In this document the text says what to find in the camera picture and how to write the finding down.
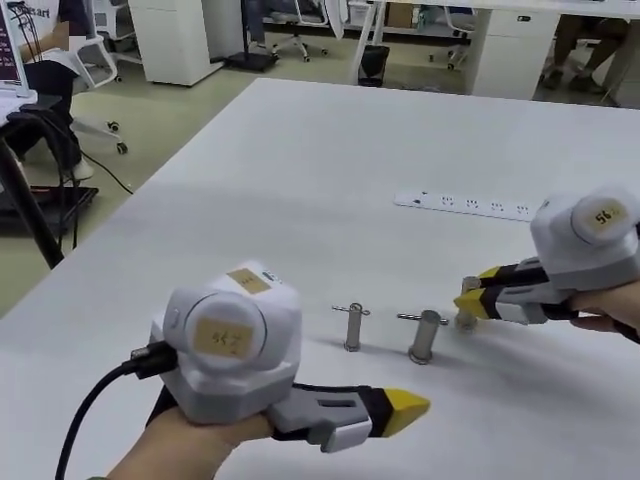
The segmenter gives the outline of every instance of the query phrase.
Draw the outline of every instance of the hand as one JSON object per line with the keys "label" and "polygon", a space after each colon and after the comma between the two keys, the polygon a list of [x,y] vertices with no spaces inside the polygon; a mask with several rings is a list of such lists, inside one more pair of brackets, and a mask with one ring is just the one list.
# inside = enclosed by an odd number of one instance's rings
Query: hand
{"label": "hand", "polygon": [[242,442],[270,437],[262,415],[234,425],[196,426],[178,408],[155,418],[111,480],[209,480]]}
{"label": "hand", "polygon": [[41,43],[46,45],[43,51],[59,48],[61,50],[69,50],[69,22],[59,22],[49,35],[47,35]]}
{"label": "hand", "polygon": [[640,332],[640,282],[633,282],[611,290],[577,294],[572,308],[595,314],[572,320],[579,328],[598,332],[617,332],[614,320]]}

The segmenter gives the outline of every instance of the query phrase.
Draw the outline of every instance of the handwritten label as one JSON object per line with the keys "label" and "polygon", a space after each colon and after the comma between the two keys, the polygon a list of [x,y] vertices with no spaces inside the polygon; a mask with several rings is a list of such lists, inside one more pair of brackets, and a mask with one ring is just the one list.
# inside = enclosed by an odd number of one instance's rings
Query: handwritten label
{"label": "handwritten label", "polygon": [[267,282],[262,280],[258,275],[253,273],[248,268],[242,268],[240,270],[234,270],[227,273],[232,279],[234,279],[242,288],[244,288],[251,295],[256,293],[266,292],[271,287]]}
{"label": "handwritten label", "polygon": [[587,223],[596,232],[603,232],[628,216],[627,209],[620,202],[611,200],[591,213]]}
{"label": "handwritten label", "polygon": [[200,353],[243,359],[249,355],[252,338],[253,327],[201,318],[196,326],[194,349]]}

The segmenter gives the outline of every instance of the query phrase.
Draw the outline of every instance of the black stand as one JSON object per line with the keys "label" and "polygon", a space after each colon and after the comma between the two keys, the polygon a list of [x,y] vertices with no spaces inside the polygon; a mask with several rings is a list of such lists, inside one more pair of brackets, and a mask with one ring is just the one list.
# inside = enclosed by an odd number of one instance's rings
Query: black stand
{"label": "black stand", "polygon": [[235,70],[247,72],[266,72],[278,61],[278,57],[268,53],[249,53],[247,40],[247,6],[245,0],[240,0],[242,14],[242,45],[243,51],[231,55],[226,59],[226,66]]}
{"label": "black stand", "polygon": [[54,268],[64,260],[64,255],[4,140],[0,140],[0,181],[33,235],[49,268]]}

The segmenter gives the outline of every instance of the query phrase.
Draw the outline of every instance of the metal pin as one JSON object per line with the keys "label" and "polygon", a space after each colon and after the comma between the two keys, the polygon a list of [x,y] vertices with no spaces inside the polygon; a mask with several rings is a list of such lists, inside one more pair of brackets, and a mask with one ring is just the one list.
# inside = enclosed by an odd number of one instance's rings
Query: metal pin
{"label": "metal pin", "polygon": [[[462,280],[461,295],[464,295],[470,290],[476,290],[482,286],[481,280],[478,277],[464,277]],[[463,332],[473,332],[478,325],[478,319],[469,312],[463,312],[458,310],[458,314],[455,318],[455,326],[458,330]]]}
{"label": "metal pin", "polygon": [[[399,314],[398,318],[414,320],[416,315]],[[442,317],[438,312],[425,310],[417,318],[420,319],[420,323],[416,330],[416,338],[413,340],[413,345],[409,348],[409,358],[418,365],[426,365],[433,356],[431,348],[433,347],[433,341],[436,339],[436,333],[438,333]]]}
{"label": "metal pin", "polygon": [[371,312],[364,310],[360,303],[352,303],[349,308],[331,307],[339,312],[349,312],[349,322],[347,324],[347,340],[344,342],[344,349],[347,352],[357,352],[360,350],[360,326],[362,316],[369,316]]}
{"label": "metal pin", "polygon": [[[408,313],[399,313],[398,315],[396,315],[396,318],[401,318],[402,320],[415,320],[418,322],[422,320],[421,315],[410,315]],[[446,327],[447,325],[449,325],[449,319],[440,317],[440,325]]]}

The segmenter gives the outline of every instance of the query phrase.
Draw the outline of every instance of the white power strip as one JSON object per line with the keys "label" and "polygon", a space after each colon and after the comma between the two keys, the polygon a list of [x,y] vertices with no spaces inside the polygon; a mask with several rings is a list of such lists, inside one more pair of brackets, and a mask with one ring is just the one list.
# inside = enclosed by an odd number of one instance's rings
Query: white power strip
{"label": "white power strip", "polygon": [[429,192],[398,193],[393,203],[403,207],[503,218],[519,222],[530,222],[536,210],[524,203],[503,202],[501,200],[485,201],[472,197]]}

